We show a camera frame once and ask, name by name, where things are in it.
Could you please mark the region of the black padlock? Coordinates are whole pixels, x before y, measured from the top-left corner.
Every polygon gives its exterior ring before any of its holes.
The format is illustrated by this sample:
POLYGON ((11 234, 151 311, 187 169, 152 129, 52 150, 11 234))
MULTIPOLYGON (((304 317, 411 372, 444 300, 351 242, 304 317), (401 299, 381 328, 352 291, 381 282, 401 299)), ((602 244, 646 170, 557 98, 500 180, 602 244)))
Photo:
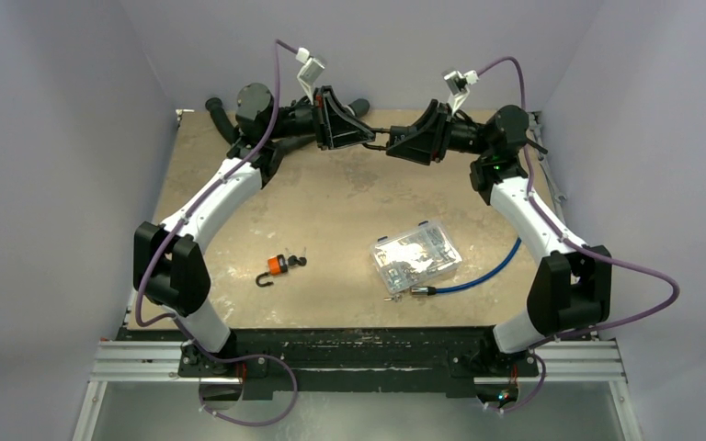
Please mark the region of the black padlock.
POLYGON ((361 145, 368 150, 384 152, 400 144, 408 133, 406 126, 390 126, 386 128, 369 128, 372 134, 370 140, 361 145))

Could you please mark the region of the orange padlock with keys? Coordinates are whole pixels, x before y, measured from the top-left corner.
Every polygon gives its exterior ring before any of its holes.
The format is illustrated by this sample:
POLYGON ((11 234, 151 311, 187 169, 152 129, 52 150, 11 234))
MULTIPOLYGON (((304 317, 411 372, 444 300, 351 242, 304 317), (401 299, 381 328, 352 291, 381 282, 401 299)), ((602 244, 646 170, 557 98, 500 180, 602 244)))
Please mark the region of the orange padlock with keys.
POLYGON ((286 249, 284 253, 276 254, 267 260, 267 270, 256 277, 255 283, 259 288, 271 287, 275 277, 288 274, 293 267, 304 267, 307 263, 306 251, 294 254, 286 249))

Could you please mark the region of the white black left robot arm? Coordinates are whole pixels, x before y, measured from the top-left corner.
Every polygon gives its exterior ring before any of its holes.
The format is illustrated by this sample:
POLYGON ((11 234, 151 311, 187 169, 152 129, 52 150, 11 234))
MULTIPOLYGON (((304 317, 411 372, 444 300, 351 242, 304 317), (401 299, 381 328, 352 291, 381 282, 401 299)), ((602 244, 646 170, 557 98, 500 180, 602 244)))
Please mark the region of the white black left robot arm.
POLYGON ((284 157, 315 142, 335 149, 373 141, 363 122, 370 101, 343 103, 328 85, 282 106, 277 91, 261 83, 244 86, 232 118, 218 97, 205 103, 230 148, 212 178, 180 209, 158 223, 145 221, 134 233, 134 319, 141 327, 172 320, 201 352, 201 363, 224 376, 246 357, 236 351, 236 333, 213 309, 211 276, 204 255, 222 226, 263 189, 284 157))

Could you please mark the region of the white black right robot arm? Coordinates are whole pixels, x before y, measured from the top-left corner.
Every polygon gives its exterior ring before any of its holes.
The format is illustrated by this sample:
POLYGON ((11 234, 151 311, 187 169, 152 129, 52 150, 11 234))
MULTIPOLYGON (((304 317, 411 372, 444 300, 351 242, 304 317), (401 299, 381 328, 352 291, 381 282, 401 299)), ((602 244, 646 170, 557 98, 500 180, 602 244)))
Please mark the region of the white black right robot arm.
POLYGON ((478 123, 457 118, 449 105, 432 100, 415 122, 387 130, 386 153, 394 158, 430 165, 449 151, 476 155, 470 164, 473 190, 509 221, 538 265, 522 312, 484 337, 479 360, 493 374, 546 338, 609 317, 609 252, 602 245, 586 245, 534 191, 532 175, 520 161, 525 146, 540 147, 529 128, 529 114, 515 105, 478 123))

